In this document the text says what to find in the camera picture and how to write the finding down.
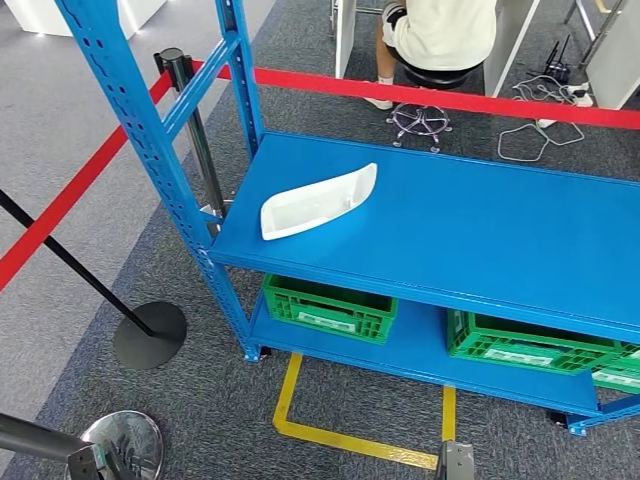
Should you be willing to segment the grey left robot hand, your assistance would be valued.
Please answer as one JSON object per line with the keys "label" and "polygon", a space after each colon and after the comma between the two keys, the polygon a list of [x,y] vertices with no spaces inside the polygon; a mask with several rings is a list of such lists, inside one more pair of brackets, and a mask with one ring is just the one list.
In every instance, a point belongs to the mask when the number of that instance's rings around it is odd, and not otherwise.
{"label": "grey left robot hand", "polygon": [[128,460],[125,453],[122,453],[113,442],[102,442],[100,447],[104,457],[104,466],[99,471],[101,479],[139,479],[138,471],[133,466],[133,463]]}

